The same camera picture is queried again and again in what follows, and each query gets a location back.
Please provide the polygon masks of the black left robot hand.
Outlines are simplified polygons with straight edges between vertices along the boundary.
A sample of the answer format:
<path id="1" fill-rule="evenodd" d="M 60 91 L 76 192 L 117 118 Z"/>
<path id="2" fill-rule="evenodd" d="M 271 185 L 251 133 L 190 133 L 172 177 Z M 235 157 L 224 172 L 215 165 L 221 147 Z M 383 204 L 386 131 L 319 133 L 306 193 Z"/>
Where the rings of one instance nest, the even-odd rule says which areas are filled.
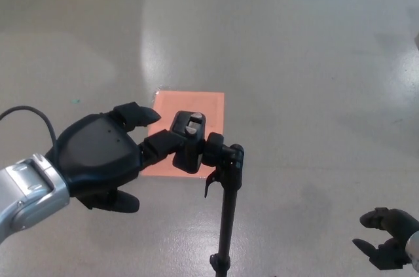
<path id="1" fill-rule="evenodd" d="M 179 150 L 184 139 L 161 130 L 137 144 L 129 132 L 160 120 L 150 107 L 136 102 L 107 113 L 83 117 L 58 137 L 56 151 L 46 157 L 58 169 L 69 195 L 89 210 L 136 213 L 139 200 L 119 187 L 136 179 L 143 169 Z"/>

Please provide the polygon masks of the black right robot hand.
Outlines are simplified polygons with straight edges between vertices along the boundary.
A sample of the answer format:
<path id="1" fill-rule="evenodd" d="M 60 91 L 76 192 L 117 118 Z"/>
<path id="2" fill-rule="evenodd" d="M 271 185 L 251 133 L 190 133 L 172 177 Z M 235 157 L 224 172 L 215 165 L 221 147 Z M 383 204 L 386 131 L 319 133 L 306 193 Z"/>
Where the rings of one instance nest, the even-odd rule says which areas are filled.
<path id="1" fill-rule="evenodd" d="M 418 270 L 418 220 L 400 209 L 375 208 L 359 218 L 370 229 L 388 232 L 392 237 L 374 247 L 367 241 L 354 239 L 354 245 L 362 251 L 378 270 L 400 270 L 411 265 Z"/>

